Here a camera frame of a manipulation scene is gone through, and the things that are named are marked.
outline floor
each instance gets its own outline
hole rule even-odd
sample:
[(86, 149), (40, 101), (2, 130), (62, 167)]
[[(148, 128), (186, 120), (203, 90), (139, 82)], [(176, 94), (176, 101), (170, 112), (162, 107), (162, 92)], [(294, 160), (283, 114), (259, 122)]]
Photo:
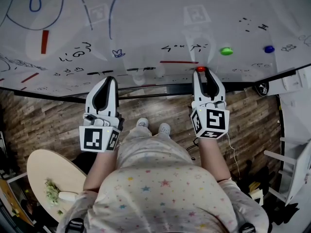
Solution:
[[(165, 88), (140, 89), (122, 96), (135, 96), (165, 92)], [(184, 148), (193, 145), (195, 139), (189, 118), (190, 95), (156, 97), (148, 99), (120, 100), (118, 111), (125, 118), (122, 140), (140, 117), (149, 119), (153, 133), (161, 122), (172, 128), (171, 138)], [(280, 162), (263, 155), (264, 150), (280, 153), (281, 126), (275, 96), (260, 97), (248, 88), (242, 92), (227, 93), (227, 109), (230, 111), (229, 136), (234, 147), (241, 177), (246, 160), (253, 162), (251, 173), (267, 165), (277, 171)], [(79, 126), (82, 124), (84, 104), (59, 102), (14, 96), (12, 92), (0, 91), (0, 105), (4, 109), (5, 139), (12, 151), (17, 153), (21, 173), (26, 171), (29, 155), (36, 149), (56, 151), (70, 160), (80, 153)], [(239, 176), (234, 152), (226, 136), (219, 140), (220, 149), (230, 171)], [(198, 148), (190, 154), (200, 165)], [(272, 180), (276, 185), (276, 176)]]

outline chair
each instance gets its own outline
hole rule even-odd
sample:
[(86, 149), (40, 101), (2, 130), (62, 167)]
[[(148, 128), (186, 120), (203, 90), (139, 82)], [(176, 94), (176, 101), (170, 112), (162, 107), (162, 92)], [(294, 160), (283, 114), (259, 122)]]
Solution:
[(283, 170), (279, 171), (279, 174), (286, 175), (291, 178), (291, 184), (287, 195), (280, 194), (272, 188), (269, 188), (269, 192), (275, 195), (277, 198), (285, 203), (285, 206), (290, 203), (292, 198), (298, 193), (300, 188), (305, 184), (305, 177), (310, 169), (311, 160), (311, 141), (305, 142), (295, 138), (281, 137), (280, 141), (292, 143), (296, 145), (304, 145), (307, 143), (305, 148), (300, 153), (297, 159), (287, 157), (281, 154), (273, 153), (265, 150), (263, 153), (280, 161), (292, 164), (294, 166), (293, 172), (285, 172)]

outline green magnet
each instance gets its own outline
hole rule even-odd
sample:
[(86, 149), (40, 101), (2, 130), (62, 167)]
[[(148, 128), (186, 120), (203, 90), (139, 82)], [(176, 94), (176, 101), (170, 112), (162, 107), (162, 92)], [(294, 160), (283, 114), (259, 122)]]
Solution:
[(233, 54), (233, 51), (231, 48), (223, 48), (223, 49), (220, 49), (220, 53), (222, 55), (231, 55)]

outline wooden table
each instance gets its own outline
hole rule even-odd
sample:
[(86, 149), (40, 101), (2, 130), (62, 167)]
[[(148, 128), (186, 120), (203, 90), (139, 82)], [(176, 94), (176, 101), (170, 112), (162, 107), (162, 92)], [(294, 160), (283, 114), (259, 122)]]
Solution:
[(14, 216), (14, 213), (12, 210), (15, 210), (18, 214), (18, 217), (25, 221), (26, 223), (29, 223), (30, 225), (33, 225), (30, 218), (27, 216), (27, 214), (24, 212), (24, 210), (21, 208), (15, 194), (13, 193), (11, 187), (9, 184), (5, 181), (0, 179), (0, 198), (2, 199), (2, 202), (6, 209), (9, 211), (9, 214), (11, 216)]
[(62, 155), (50, 150), (36, 150), (28, 158), (27, 173), (30, 186), (43, 208), (59, 222), (63, 215), (73, 205), (73, 202), (59, 199), (57, 206), (50, 206), (46, 198), (47, 179), (51, 179), (60, 191), (80, 193), (86, 174)]

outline foot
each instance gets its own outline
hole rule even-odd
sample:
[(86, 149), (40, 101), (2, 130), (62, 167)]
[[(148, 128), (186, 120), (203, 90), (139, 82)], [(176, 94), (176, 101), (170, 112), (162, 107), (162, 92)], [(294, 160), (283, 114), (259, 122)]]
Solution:
[(170, 125), (168, 125), (165, 122), (161, 123), (160, 127), (159, 127), (159, 133), (164, 133), (164, 134), (167, 134), (168, 136), (170, 136), (170, 133), (171, 133)]
[(142, 127), (148, 127), (149, 126), (149, 122), (148, 122), (148, 119), (142, 117), (140, 119), (138, 119), (137, 123), (136, 123), (136, 126), (142, 126)]

